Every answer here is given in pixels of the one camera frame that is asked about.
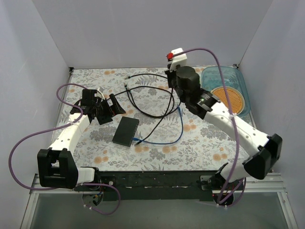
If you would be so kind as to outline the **black network switch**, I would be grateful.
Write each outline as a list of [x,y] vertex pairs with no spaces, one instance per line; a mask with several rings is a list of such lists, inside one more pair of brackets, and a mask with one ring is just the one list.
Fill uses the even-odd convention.
[[130,117],[122,117],[116,129],[112,142],[130,147],[135,136],[139,120]]

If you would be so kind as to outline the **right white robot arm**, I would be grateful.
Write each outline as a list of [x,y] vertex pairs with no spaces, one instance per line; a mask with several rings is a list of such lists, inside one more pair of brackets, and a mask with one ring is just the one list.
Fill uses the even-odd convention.
[[192,114],[213,124],[236,141],[249,155],[242,162],[227,163],[211,177],[220,189],[228,189],[234,181],[244,177],[262,180],[280,157],[282,138],[263,133],[238,116],[229,113],[226,105],[200,86],[199,75],[190,66],[175,71],[166,70],[168,86]]

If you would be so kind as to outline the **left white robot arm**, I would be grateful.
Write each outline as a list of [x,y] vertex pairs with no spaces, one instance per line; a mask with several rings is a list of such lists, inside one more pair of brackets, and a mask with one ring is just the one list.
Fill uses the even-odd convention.
[[48,149],[38,152],[38,171],[42,187],[73,189],[83,183],[92,191],[101,187],[98,169],[76,166],[73,153],[92,120],[97,119],[98,123],[103,125],[111,122],[114,116],[125,113],[113,94],[110,99],[111,105],[99,90],[82,91],[82,98],[74,104],[70,112],[68,126],[63,128]]

